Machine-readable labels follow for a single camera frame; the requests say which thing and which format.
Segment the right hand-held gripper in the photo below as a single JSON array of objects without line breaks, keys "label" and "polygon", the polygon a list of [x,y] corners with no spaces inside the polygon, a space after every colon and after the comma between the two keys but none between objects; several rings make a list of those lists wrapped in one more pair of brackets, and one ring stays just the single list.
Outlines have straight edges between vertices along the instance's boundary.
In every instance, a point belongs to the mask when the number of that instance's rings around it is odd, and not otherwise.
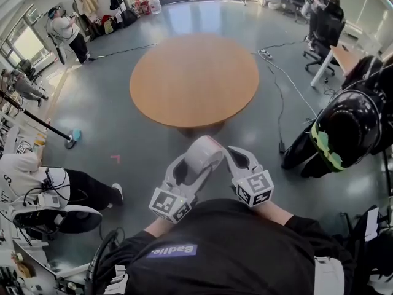
[{"label": "right hand-held gripper", "polygon": [[262,171],[263,167],[255,155],[234,146],[227,147],[226,152],[228,169],[237,180],[234,186],[238,198],[248,207],[256,207],[269,201],[274,184],[268,170]]}]

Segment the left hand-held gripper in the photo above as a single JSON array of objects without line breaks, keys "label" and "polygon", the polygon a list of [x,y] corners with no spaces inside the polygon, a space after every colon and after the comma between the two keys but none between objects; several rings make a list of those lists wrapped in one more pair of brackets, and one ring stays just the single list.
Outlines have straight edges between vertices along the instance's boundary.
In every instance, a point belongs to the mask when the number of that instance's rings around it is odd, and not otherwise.
[{"label": "left hand-held gripper", "polygon": [[158,217],[177,224],[191,211],[197,192],[202,190],[212,172],[213,165],[209,165],[191,185],[183,185],[188,166],[185,154],[180,155],[166,169],[162,186],[155,189],[149,209]]}]

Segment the white tape roll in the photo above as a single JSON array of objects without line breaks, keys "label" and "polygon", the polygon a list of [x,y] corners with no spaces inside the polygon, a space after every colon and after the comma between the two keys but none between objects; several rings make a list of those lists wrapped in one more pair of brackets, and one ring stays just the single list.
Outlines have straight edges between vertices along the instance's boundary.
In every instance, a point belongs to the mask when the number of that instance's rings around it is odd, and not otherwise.
[{"label": "white tape roll", "polygon": [[195,140],[185,153],[188,173],[186,184],[191,185],[198,175],[209,165],[213,171],[224,159],[224,147],[212,137],[205,135]]}]

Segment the person's right forearm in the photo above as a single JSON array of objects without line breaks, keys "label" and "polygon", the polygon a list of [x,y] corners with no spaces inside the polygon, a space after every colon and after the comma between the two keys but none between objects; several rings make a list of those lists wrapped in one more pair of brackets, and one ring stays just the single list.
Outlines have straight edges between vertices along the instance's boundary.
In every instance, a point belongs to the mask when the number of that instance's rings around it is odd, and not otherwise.
[{"label": "person's right forearm", "polygon": [[286,223],[293,217],[293,214],[280,208],[272,201],[266,201],[253,207],[253,210],[261,217],[285,226]]}]

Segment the person's left forearm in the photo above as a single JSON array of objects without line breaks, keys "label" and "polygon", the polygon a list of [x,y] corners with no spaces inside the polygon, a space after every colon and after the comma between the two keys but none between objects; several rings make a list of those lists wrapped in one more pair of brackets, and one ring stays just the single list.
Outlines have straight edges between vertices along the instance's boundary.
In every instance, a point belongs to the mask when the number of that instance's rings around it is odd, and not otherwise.
[{"label": "person's left forearm", "polygon": [[154,222],[148,225],[143,231],[147,232],[151,236],[158,238],[162,235],[167,234],[175,224],[170,221],[167,221],[163,218],[158,217]]}]

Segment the round wooden table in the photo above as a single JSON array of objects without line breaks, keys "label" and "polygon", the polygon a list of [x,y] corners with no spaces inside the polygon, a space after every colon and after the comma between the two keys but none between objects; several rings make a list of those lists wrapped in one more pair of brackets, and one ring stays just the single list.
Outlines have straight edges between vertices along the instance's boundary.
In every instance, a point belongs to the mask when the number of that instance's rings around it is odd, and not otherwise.
[{"label": "round wooden table", "polygon": [[193,138],[241,112],[259,83],[254,57],[234,39],[183,34],[141,57],[130,77],[130,96],[141,114]]}]

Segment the black corrugated conduit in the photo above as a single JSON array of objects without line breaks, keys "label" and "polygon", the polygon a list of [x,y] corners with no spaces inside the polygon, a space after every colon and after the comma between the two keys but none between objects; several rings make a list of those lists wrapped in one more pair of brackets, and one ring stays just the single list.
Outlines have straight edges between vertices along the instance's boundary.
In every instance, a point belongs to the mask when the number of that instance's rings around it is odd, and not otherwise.
[{"label": "black corrugated conduit", "polygon": [[84,295],[95,295],[96,292],[96,276],[99,262],[106,249],[112,251],[117,247],[117,230],[110,231],[96,250],[93,259],[91,260],[85,276]]}]

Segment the white shell office chair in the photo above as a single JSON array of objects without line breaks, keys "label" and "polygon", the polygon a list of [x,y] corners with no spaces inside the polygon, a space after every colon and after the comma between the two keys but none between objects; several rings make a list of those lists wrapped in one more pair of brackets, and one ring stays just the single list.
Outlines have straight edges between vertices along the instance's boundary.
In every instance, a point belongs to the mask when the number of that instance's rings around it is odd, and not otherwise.
[{"label": "white shell office chair", "polygon": [[14,226],[30,229],[45,235],[57,232],[81,234],[89,232],[101,224],[102,214],[90,207],[68,205],[64,208],[25,205],[10,211]]}]

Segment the white card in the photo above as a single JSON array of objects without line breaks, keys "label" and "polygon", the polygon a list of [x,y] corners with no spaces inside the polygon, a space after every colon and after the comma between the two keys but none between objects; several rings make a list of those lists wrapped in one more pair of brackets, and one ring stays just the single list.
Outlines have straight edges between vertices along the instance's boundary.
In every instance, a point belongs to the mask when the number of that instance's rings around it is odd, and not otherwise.
[{"label": "white card", "polygon": [[379,208],[372,208],[367,212],[367,222],[365,229],[365,241],[369,242],[378,236],[378,215]]}]

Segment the black chair with card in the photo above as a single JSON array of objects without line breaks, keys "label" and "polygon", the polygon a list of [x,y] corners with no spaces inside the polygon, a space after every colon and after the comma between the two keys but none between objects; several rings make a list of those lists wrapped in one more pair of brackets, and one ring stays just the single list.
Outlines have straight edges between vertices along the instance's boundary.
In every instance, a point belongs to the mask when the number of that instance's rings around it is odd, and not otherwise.
[{"label": "black chair with card", "polygon": [[350,295],[393,295],[393,227],[382,226],[387,216],[378,215],[378,236],[365,241],[367,212],[356,216],[352,224],[349,215],[342,213],[348,226],[348,236],[341,243],[351,253],[356,268]]}]

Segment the wooden desk with white legs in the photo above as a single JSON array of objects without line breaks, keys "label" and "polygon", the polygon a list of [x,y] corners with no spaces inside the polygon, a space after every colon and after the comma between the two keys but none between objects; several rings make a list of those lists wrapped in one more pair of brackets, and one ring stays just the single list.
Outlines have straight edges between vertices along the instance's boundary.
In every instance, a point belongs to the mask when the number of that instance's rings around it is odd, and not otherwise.
[{"label": "wooden desk with white legs", "polygon": [[326,58],[322,61],[321,67],[318,69],[316,75],[313,77],[310,85],[315,87],[322,77],[324,71],[327,69],[328,65],[331,63],[332,59],[336,59],[339,67],[343,71],[343,76],[346,77],[351,70],[358,64],[361,56],[356,52],[351,52],[345,50],[342,44],[338,46],[330,46],[330,50]]}]

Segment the black stand with round base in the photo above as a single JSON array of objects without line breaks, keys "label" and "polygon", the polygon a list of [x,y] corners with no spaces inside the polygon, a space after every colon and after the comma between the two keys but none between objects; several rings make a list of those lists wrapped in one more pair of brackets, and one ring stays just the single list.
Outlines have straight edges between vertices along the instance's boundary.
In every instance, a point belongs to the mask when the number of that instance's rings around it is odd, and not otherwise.
[{"label": "black stand with round base", "polygon": [[36,117],[34,114],[30,113],[27,109],[23,108],[20,104],[18,104],[16,101],[14,101],[10,96],[5,94],[2,90],[0,90],[0,97],[3,98],[4,100],[6,100],[8,103],[10,103],[13,107],[17,108],[24,115],[26,115],[30,119],[36,121],[37,123],[39,123],[40,125],[45,127],[47,130],[50,130],[51,132],[54,132],[55,134],[64,138],[66,140],[66,142],[64,143],[64,146],[66,149],[72,149],[74,147],[74,145],[78,142],[78,141],[73,140],[72,130],[69,131],[67,134],[59,131],[55,127],[51,126],[50,124],[47,124],[46,122],[44,122],[40,118]]}]

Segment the black floor backpack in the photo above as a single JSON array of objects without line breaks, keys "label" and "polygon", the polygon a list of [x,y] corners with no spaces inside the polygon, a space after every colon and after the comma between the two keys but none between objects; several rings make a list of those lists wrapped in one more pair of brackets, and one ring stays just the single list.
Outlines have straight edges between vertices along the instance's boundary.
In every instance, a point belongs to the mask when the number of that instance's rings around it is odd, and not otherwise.
[{"label": "black floor backpack", "polygon": [[138,20],[138,16],[134,12],[133,9],[126,9],[121,13],[122,22],[124,27],[132,25],[135,21]]}]

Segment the cluttered white desk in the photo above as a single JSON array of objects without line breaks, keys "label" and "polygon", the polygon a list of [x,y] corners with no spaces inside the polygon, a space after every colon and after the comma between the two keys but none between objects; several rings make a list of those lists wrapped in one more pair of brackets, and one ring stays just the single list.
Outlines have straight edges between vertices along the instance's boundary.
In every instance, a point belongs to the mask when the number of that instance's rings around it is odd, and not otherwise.
[{"label": "cluttered white desk", "polygon": [[74,237],[36,240],[0,216],[0,267],[17,275],[23,292],[30,295],[82,294],[91,251],[78,248]]}]

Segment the side window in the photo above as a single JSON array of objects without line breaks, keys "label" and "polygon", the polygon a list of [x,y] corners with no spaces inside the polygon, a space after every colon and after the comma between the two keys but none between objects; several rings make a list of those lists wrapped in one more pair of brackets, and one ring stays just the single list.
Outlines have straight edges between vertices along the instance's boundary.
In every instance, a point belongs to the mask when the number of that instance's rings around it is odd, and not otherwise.
[{"label": "side window", "polygon": [[0,55],[12,67],[28,60],[37,72],[41,72],[57,61],[56,55],[45,41],[44,15],[31,4],[16,18],[10,31],[0,41]]}]

